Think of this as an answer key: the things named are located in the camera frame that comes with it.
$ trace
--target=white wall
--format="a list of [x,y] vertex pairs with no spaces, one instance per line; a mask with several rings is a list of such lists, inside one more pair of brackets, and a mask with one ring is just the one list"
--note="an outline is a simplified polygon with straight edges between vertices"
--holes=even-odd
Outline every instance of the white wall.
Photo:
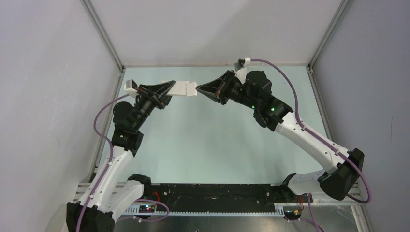
[[307,64],[341,0],[92,0],[125,65]]
[[355,0],[314,67],[338,143],[365,153],[376,231],[408,231],[410,1]]
[[78,0],[1,1],[0,54],[0,231],[58,232],[119,72]]

